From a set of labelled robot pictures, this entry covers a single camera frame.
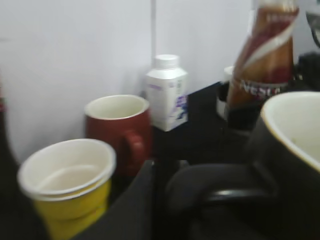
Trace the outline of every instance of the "white wall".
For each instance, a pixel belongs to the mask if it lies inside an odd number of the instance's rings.
[[[236,61],[252,0],[159,0],[156,9],[156,52],[181,56],[194,92],[220,81]]]
[[[87,102],[140,93],[150,28],[150,0],[0,2],[0,69],[20,162],[82,137]]]
[[[83,136],[83,107],[139,94],[151,64],[151,0],[2,0],[0,69],[19,162]],[[178,54],[190,91],[219,81],[247,35],[251,0],[158,0],[158,54]]]

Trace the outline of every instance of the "red mug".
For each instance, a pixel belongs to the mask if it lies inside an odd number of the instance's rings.
[[[151,154],[149,106],[139,96],[115,95],[96,99],[85,107],[85,136],[114,148],[118,175],[135,176]]]

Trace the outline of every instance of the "cup rim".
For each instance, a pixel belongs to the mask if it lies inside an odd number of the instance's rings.
[[[92,143],[96,143],[96,144],[100,144],[101,146],[103,145],[105,148],[107,148],[109,154],[110,154],[110,160],[111,160],[111,167],[106,167],[100,174],[98,174],[96,177],[94,177],[92,180],[86,182],[85,184],[76,186],[76,187],[72,187],[72,188],[68,188],[65,190],[47,190],[47,191],[40,191],[38,189],[36,189],[35,187],[31,186],[30,184],[26,183],[25,181],[23,181],[23,176],[24,173],[26,171],[26,167],[27,165],[32,162],[32,160],[34,159],[34,157],[38,154],[43,153],[44,151],[47,151],[50,148],[54,148],[57,145],[61,145],[61,144],[66,144],[66,143],[70,143],[70,142],[92,142]],[[116,152],[115,150],[106,142],[104,141],[100,141],[100,140],[96,140],[96,139],[89,139],[89,138],[82,138],[82,139],[73,139],[73,140],[68,140],[68,141],[62,141],[62,142],[58,142],[55,144],[52,144],[50,146],[47,146],[45,148],[42,148],[39,151],[36,151],[35,153],[33,153],[31,156],[29,156],[24,163],[20,166],[18,173],[17,173],[17,180],[18,183],[20,185],[20,187],[22,188],[22,190],[26,193],[28,193],[29,196],[33,196],[33,195],[63,195],[63,194],[71,194],[73,192],[76,191],[80,191],[81,189],[84,189],[86,187],[89,187],[90,185],[93,185],[94,183],[97,183],[99,180],[102,180],[104,178],[106,179],[110,179],[111,176],[113,175],[113,173],[115,172],[116,169]]]
[[[320,173],[320,162],[317,161],[314,157],[303,151],[300,147],[295,145],[278,127],[274,118],[271,116],[273,109],[278,105],[279,102],[289,102],[292,99],[297,98],[317,98],[320,100],[320,93],[312,91],[297,91],[297,92],[288,92],[276,95],[270,98],[262,107],[261,118],[263,119],[264,124],[270,131],[270,133],[282,143],[290,152],[296,155],[299,159],[304,161],[310,167],[315,169]]]
[[[110,177],[106,176],[106,177],[102,178],[101,180],[99,180],[98,184],[94,185],[92,188],[88,188],[88,189],[81,191],[81,192],[78,192],[77,194],[74,194],[74,195],[71,194],[69,196],[62,196],[62,197],[53,197],[56,195],[52,195],[52,194],[51,195],[43,195],[43,194],[41,195],[41,194],[32,194],[32,193],[24,191],[24,190],[22,190],[22,191],[26,196],[28,196],[32,200],[44,201],[44,202],[61,202],[61,201],[76,199],[78,197],[86,195],[86,194],[96,190],[97,188],[101,187],[109,179],[110,179]]]
[[[111,99],[111,98],[135,98],[135,99],[138,99],[140,101],[143,102],[143,108],[142,110],[140,110],[138,113],[135,113],[133,115],[130,115],[130,116],[126,116],[126,117],[118,117],[118,118],[108,118],[108,117],[97,117],[95,116],[94,114],[92,114],[92,112],[90,112],[90,107],[94,104],[96,104],[97,102],[100,102],[102,100],[105,100],[105,99]],[[144,99],[143,97],[140,97],[140,96],[137,96],[137,95],[130,95],[130,94],[120,94],[120,95],[111,95],[111,96],[104,96],[104,97],[100,97],[100,98],[97,98],[91,102],[89,102],[85,107],[84,107],[84,113],[86,116],[90,117],[90,118],[93,118],[93,119],[98,119],[98,120],[108,120],[108,121],[114,121],[114,120],[122,120],[122,119],[130,119],[130,118],[133,118],[135,116],[138,116],[142,113],[144,113],[146,110],[148,110],[150,106],[150,103]]]

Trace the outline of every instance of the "white bottle cap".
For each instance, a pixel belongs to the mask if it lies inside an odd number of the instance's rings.
[[[156,69],[175,69],[180,63],[180,58],[177,55],[157,55],[154,59]]]

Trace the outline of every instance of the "bottle label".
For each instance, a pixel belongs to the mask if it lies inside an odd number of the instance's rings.
[[[299,9],[263,6],[235,65],[228,106],[266,100],[286,89],[293,77],[293,29]]]

